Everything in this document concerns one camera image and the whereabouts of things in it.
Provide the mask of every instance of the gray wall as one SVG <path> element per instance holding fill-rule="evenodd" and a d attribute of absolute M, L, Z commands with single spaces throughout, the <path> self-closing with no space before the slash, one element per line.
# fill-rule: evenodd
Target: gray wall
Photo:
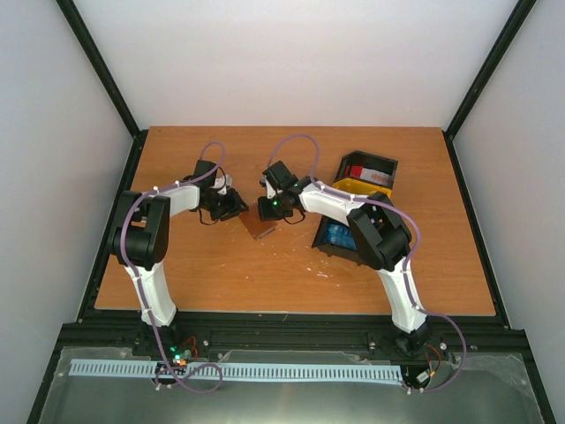
<path fill-rule="evenodd" d="M 540 1 L 456 137 L 515 328 L 565 422 L 565 2 Z"/>
<path fill-rule="evenodd" d="M 25 422 L 76 319 L 130 138 L 55 1 L 0 13 L 0 411 Z"/>
<path fill-rule="evenodd" d="M 516 0 L 77 0 L 140 125 L 446 125 Z"/>

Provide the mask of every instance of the black vertical post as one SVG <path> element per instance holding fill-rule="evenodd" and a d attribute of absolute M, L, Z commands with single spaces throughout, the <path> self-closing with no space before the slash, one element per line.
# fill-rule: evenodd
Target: black vertical post
<path fill-rule="evenodd" d="M 56 2 L 61 8 L 63 15 L 66 17 L 67 22 L 71 26 L 77 40 L 79 40 L 82 49 L 87 54 L 88 60 L 90 60 L 98 78 L 100 78 L 104 88 L 106 88 L 106 92 L 108 93 L 111 101 L 114 103 L 117 113 L 120 114 L 120 117 L 124 121 L 127 130 L 130 132 L 132 137 L 139 136 L 140 131 L 138 125 L 135 123 L 135 119 L 133 119 L 130 109 L 127 107 L 116 82 L 112 78 L 112 74 L 109 72 L 108 66 L 104 63 L 104 59 L 102 58 L 100 51 L 98 51 L 92 36 L 88 32 L 88 28 L 85 25 L 84 20 L 82 20 L 77 6 L 72 0 L 56 0 Z"/>
<path fill-rule="evenodd" d="M 463 126 L 463 122 L 469 116 L 469 113 L 471 112 L 471 109 L 473 109 L 473 106 L 483 91 L 483 88 L 485 88 L 486 83 L 490 80 L 494 70 L 498 66 L 498 63 L 501 61 L 504 53 L 506 53 L 510 43 L 514 40 L 514 37 L 518 33 L 518 30 L 522 26 L 535 3 L 536 0 L 518 0 L 518 3 L 512 13 L 510 13 L 506 24 L 502 28 L 496 42 L 494 42 L 490 53 L 478 71 L 475 80 L 471 84 L 469 91 L 465 95 L 459 109 L 453 116 L 453 119 L 445 132 L 448 142 L 453 141 Z"/>

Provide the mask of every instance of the gray floor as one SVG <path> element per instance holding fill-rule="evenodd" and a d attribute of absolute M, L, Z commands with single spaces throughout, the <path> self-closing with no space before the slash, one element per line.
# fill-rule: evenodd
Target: gray floor
<path fill-rule="evenodd" d="M 102 357 L 114 359 L 119 353 L 109 351 Z M 444 391 L 410 396 L 399 387 L 367 383 L 226 382 L 211 395 L 193 395 L 182 389 L 155 391 L 149 380 L 66 376 L 71 358 L 92 355 L 78 350 L 63 356 L 41 422 L 543 422 L 518 355 L 476 355 L 466 362 L 461 377 Z M 451 371 L 450 366 L 442 367 L 443 375 L 434 380 L 439 382 Z M 194 384 L 204 388 L 211 383 Z"/>

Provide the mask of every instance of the yellow object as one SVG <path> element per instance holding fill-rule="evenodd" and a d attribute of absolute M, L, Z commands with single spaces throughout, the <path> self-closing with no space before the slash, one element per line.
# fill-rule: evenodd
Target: yellow object
<path fill-rule="evenodd" d="M 359 181 L 355 178 L 340 179 L 339 181 L 335 181 L 332 186 L 338 190 L 351 194 L 364 194 L 370 196 L 371 194 L 381 192 L 385 193 L 389 198 L 392 194 L 392 190 L 389 188 L 373 183 L 367 183 L 365 181 Z"/>

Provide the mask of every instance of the wooden table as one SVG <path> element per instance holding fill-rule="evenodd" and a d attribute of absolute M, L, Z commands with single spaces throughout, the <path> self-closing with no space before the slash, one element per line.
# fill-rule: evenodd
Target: wooden table
<path fill-rule="evenodd" d="M 412 268 L 425 307 L 494 315 L 440 128 L 153 127 L 132 189 L 164 186 L 191 174 L 202 146 L 220 140 L 227 148 L 222 167 L 251 204 L 264 193 L 258 181 L 273 147 L 293 133 L 318 139 L 316 176 L 328 183 L 341 157 L 354 149 L 399 161 L 392 201 L 423 234 Z M 310 141 L 298 139 L 277 158 L 301 178 L 313 153 Z M 218 157 L 218 148 L 205 156 Z M 187 311 L 389 314 L 374 271 L 311 248 L 319 222 L 319 216 L 309 215 L 298 225 L 279 223 L 275 233 L 256 241 L 238 218 L 205 226 L 193 213 L 174 216 L 165 258 L 171 297 Z M 139 309 L 132 281 L 115 257 L 110 257 L 96 307 Z"/>

